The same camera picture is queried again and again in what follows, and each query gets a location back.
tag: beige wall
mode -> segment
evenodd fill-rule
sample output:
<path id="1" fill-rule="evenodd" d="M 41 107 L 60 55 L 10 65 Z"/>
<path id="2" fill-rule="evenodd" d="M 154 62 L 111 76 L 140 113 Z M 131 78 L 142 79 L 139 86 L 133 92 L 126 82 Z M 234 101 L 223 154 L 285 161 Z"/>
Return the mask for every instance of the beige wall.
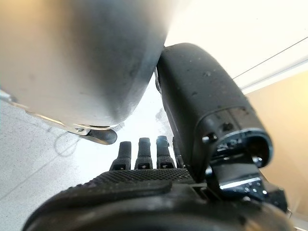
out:
<path id="1" fill-rule="evenodd" d="M 308 71 L 247 95 L 274 143 L 262 172 L 285 188 L 289 207 L 308 216 Z"/>

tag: textured rubber surface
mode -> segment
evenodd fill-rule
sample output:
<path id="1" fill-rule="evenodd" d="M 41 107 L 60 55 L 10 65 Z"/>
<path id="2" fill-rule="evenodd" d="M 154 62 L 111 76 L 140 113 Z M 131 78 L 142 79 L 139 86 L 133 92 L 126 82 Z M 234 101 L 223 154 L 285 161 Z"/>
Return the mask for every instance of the textured rubber surface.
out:
<path id="1" fill-rule="evenodd" d="M 109 183 L 129 183 L 146 180 L 170 180 L 176 183 L 194 183 L 187 169 L 169 168 L 109 171 L 100 174 L 84 185 L 97 186 Z"/>

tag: black mechanical component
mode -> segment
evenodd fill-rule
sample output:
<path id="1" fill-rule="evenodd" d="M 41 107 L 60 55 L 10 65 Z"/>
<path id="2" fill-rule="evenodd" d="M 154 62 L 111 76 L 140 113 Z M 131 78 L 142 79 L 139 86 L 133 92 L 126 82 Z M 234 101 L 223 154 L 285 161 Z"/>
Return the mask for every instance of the black mechanical component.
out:
<path id="1" fill-rule="evenodd" d="M 264 200 L 257 167 L 270 161 L 272 143 L 226 71 L 192 44 L 165 48 L 157 71 L 177 148 L 194 179 L 207 177 L 209 188 L 222 198 Z"/>
<path id="2" fill-rule="evenodd" d="M 79 137 L 104 145 L 113 144 L 117 140 L 117 134 L 112 129 L 91 130 L 87 135 Z"/>
<path id="3" fill-rule="evenodd" d="M 135 169 L 153 169 L 150 146 L 149 138 L 139 139 L 139 150 Z"/>
<path id="4" fill-rule="evenodd" d="M 270 137 L 228 74 L 191 44 L 165 48 L 157 70 L 178 168 L 166 136 L 157 169 L 148 138 L 134 170 L 131 143 L 121 142 L 109 172 L 48 200 L 24 231 L 291 231 L 284 191 L 259 171 Z"/>
<path id="5" fill-rule="evenodd" d="M 173 151 L 174 151 L 175 159 L 176 159 L 176 162 L 177 162 L 177 168 L 184 168 L 185 167 L 184 161 L 183 161 L 183 158 L 180 154 L 179 147 L 178 147 L 174 137 L 172 139 L 172 145 L 173 145 Z"/>
<path id="6" fill-rule="evenodd" d="M 119 152 L 128 143 L 121 143 Z M 292 230 L 285 214 L 267 203 L 253 198 L 212 199 L 206 183 L 196 184 L 185 168 L 105 172 L 46 201 L 30 216 L 23 230 L 101 228 L 107 231 Z"/>
<path id="7" fill-rule="evenodd" d="M 112 162 L 110 171 L 112 170 L 130 170 L 131 160 L 131 142 L 125 141 L 120 143 L 119 154 L 117 159 Z"/>
<path id="8" fill-rule="evenodd" d="M 175 168 L 174 161 L 170 157 L 169 143 L 166 136 L 159 136 L 156 140 L 157 168 Z"/>

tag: screw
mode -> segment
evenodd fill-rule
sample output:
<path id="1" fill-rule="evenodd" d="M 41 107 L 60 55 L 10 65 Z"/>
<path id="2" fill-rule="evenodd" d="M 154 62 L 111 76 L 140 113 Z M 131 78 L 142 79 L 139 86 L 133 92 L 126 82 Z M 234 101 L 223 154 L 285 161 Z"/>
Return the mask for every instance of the screw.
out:
<path id="1" fill-rule="evenodd" d="M 207 136 L 202 137 L 203 143 L 213 142 L 215 140 L 217 140 L 217 136 L 215 135 L 215 133 L 210 133 Z"/>

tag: silver metal component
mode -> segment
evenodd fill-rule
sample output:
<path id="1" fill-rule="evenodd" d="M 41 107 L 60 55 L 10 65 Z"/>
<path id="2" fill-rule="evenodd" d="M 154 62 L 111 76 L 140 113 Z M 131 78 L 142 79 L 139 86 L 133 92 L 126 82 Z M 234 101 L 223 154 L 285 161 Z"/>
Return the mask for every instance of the silver metal component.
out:
<path id="1" fill-rule="evenodd" d="M 138 4 L 142 11 L 125 0 L 0 1 L 0 78 L 11 94 L 0 98 L 70 132 L 123 122 L 147 88 L 177 5 Z"/>
<path id="2" fill-rule="evenodd" d="M 82 131 L 84 131 L 84 128 L 76 128 L 76 131 L 77 132 L 82 132 Z"/>
<path id="3" fill-rule="evenodd" d="M 209 140 L 210 140 L 210 138 L 208 136 L 202 137 L 202 142 L 203 143 L 207 143 L 207 142 L 209 142 Z"/>
<path id="4" fill-rule="evenodd" d="M 91 129 L 84 129 L 84 128 L 78 128 L 78 127 L 76 128 L 76 127 L 72 127 L 72 126 L 69 126 L 69 125 L 65 125 L 61 121 L 48 118 L 48 117 L 46 117 L 44 115 L 42 116 L 42 115 L 39 115 L 39 114 L 36 114 L 36 113 L 32 113 L 32 112 L 28 112 L 28 111 L 26 111 L 26 113 L 31 115 L 31 116 L 35 116 L 35 117 L 38 117 L 38 118 L 42 119 L 46 124 L 48 124 L 50 126 L 61 128 L 63 130 L 66 130 L 66 131 L 69 131 L 69 132 L 72 132 L 72 133 L 75 133 L 75 134 L 78 134 L 78 135 L 85 136 L 91 130 Z"/>
<path id="5" fill-rule="evenodd" d="M 6 93 L 5 91 L 0 89 L 0 100 L 4 100 L 8 103 L 13 101 L 13 98 L 10 94 Z"/>
<path id="6" fill-rule="evenodd" d="M 227 188 L 233 188 L 233 187 L 237 187 L 237 186 L 240 186 L 240 185 L 245 185 L 249 182 L 255 182 L 255 181 L 259 181 L 261 180 L 259 177 L 256 177 L 256 178 L 251 178 L 251 179 L 247 179 L 247 180 L 241 180 L 241 181 L 236 181 L 236 182 L 233 182 L 233 183 L 227 183 L 227 184 L 223 184 L 223 185 L 220 185 L 220 189 L 224 190 L 224 189 L 227 189 Z"/>
<path id="7" fill-rule="evenodd" d="M 116 127 L 116 125 L 111 125 L 111 126 L 106 126 L 106 127 L 99 127 L 99 126 L 91 126 L 91 125 L 84 125 L 84 124 L 74 124 L 75 126 L 78 126 L 80 128 L 85 128 L 85 129 L 92 129 L 92 130 L 109 130 L 111 128 Z"/>
<path id="8" fill-rule="evenodd" d="M 205 170 L 205 174 L 207 176 L 210 176 L 210 175 L 212 175 L 212 173 L 213 173 L 213 170 L 212 170 L 211 166 L 207 167 L 207 169 Z"/>

